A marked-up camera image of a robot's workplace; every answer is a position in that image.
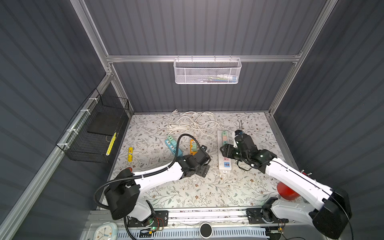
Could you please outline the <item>orange power strip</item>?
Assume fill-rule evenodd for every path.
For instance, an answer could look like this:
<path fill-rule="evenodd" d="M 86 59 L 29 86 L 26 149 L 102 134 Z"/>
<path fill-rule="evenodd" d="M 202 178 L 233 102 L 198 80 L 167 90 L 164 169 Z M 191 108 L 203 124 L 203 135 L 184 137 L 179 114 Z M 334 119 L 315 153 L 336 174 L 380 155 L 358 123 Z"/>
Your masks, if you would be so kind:
<path fill-rule="evenodd" d="M 193 139 L 190 140 L 190 154 L 195 155 L 198 151 L 198 145 L 197 142 Z"/>

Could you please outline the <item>white power strip pastel sockets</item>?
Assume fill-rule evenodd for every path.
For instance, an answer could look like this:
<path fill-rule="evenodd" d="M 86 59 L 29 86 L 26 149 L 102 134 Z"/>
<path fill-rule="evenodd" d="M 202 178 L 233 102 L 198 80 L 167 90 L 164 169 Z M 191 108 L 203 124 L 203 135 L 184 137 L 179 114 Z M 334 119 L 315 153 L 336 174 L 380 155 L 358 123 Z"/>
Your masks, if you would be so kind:
<path fill-rule="evenodd" d="M 233 144 L 233 134 L 229 132 L 228 130 L 218 130 L 217 131 L 217 141 L 218 141 L 218 163 L 219 163 L 219 170 L 223 174 L 227 174 L 232 170 L 232 160 L 224 157 L 223 154 L 220 151 L 220 148 L 225 145 L 222 143 L 222 131 L 228 132 L 228 142 L 227 144 Z"/>

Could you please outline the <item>blue power strip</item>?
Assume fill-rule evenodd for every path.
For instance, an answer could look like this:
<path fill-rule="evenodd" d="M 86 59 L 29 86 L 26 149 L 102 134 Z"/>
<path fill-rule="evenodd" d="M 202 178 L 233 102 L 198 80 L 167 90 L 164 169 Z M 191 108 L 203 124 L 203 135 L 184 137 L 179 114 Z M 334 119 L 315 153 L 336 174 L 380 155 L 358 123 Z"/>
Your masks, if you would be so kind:
<path fill-rule="evenodd" d="M 177 149 L 175 149 L 171 143 L 168 141 L 168 139 L 166 138 L 165 139 L 165 144 L 167 145 L 167 147 L 170 149 L 170 151 L 173 153 L 173 155 L 176 155 L 176 151 Z"/>

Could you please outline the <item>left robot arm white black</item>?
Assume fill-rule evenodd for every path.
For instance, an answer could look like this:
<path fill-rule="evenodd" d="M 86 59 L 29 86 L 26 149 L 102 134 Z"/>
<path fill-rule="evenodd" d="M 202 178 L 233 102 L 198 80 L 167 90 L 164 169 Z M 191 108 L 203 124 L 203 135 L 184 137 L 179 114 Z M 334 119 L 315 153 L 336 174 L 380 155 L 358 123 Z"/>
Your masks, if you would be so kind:
<path fill-rule="evenodd" d="M 198 147 L 194 155 L 179 156 L 179 145 L 182 137 L 189 137 Z M 129 169 L 121 171 L 115 179 L 97 188 L 93 199 L 98 207 L 110 211 L 113 220 L 131 217 L 143 226 L 150 226 L 156 218 L 156 212 L 149 201 L 142 199 L 145 192 L 166 184 L 179 181 L 194 175 L 205 177 L 210 168 L 210 155 L 207 147 L 190 134 L 179 136 L 174 159 L 162 167 L 144 171 L 131 172 Z"/>

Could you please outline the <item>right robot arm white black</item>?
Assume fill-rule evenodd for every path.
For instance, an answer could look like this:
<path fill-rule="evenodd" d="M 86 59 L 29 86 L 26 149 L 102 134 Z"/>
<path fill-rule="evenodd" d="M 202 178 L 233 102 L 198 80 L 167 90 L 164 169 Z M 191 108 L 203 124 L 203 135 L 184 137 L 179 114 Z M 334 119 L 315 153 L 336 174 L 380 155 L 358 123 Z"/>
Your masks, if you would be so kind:
<path fill-rule="evenodd" d="M 264 222 L 288 219 L 313 226 L 330 239 L 336 240 L 342 235 L 352 218 L 346 191 L 323 185 L 292 168 L 274 153 L 259 150 L 251 136 L 244 132 L 238 130 L 235 134 L 233 144 L 220 147 L 223 157 L 243 162 L 277 179 L 307 201 L 305 204 L 296 204 L 284 198 L 270 198 L 260 211 Z"/>

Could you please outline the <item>floral table mat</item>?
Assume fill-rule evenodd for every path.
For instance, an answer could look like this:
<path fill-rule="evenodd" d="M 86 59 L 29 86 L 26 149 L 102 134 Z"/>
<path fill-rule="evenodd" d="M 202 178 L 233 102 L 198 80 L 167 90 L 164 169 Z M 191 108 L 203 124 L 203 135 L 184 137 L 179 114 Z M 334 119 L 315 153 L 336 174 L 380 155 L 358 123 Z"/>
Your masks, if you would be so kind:
<path fill-rule="evenodd" d="M 181 130 L 171 132 L 167 126 L 178 121 L 180 115 L 135 115 L 126 132 L 112 177 L 126 168 L 134 171 L 151 170 L 169 163 L 173 154 L 165 144 L 168 135 L 177 139 Z M 259 149 L 267 149 L 282 158 L 283 154 L 265 113 L 215 113 L 199 118 L 201 130 L 191 134 L 208 148 L 212 160 L 205 178 L 192 176 L 155 187 L 142 196 L 154 208 L 203 208 L 260 206 L 267 199 L 278 195 L 278 181 L 250 170 L 245 164 L 234 164 L 223 174 L 219 170 L 217 131 L 234 132 L 242 129 L 253 138 Z M 132 147 L 133 161 L 128 162 Z"/>

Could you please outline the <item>red pen cup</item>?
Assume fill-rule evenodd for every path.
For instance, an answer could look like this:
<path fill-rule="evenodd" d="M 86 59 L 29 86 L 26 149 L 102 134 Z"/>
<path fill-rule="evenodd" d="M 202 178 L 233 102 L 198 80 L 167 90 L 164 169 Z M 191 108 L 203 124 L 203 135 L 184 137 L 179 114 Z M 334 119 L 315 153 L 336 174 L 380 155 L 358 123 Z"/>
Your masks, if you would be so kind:
<path fill-rule="evenodd" d="M 277 191 L 283 199 L 288 201 L 293 201 L 301 196 L 282 182 L 278 183 Z"/>

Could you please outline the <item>yellow tube on mat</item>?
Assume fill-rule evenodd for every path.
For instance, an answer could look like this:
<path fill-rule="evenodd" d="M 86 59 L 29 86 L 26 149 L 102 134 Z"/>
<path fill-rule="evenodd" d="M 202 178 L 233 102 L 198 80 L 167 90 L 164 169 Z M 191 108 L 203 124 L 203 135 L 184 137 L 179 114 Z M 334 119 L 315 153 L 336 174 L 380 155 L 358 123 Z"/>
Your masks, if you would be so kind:
<path fill-rule="evenodd" d="M 133 148 L 132 147 L 129 147 L 129 150 L 128 150 L 128 162 L 132 162 L 133 161 Z"/>

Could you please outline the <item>yellow marker in basket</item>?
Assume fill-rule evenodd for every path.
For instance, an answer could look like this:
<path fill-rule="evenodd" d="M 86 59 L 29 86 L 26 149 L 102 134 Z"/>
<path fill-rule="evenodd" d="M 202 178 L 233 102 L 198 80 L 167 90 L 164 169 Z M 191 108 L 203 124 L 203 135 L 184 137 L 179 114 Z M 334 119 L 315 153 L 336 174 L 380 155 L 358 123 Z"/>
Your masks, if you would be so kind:
<path fill-rule="evenodd" d="M 110 143 L 109 143 L 109 146 L 107 148 L 107 151 L 106 151 L 106 156 L 109 156 L 112 152 L 112 149 L 113 149 L 113 146 L 114 146 L 114 143 L 116 141 L 116 138 L 117 138 L 117 132 L 115 132 L 110 140 Z"/>

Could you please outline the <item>white clock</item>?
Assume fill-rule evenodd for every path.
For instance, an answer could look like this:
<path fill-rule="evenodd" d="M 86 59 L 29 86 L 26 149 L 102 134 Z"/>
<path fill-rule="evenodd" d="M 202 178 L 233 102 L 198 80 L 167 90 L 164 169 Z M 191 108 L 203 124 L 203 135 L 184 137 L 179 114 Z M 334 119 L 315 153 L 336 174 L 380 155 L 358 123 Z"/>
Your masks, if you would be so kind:
<path fill-rule="evenodd" d="M 93 240 L 116 240 L 118 236 L 118 226 L 115 223 L 108 222 L 100 225 L 94 235 Z"/>

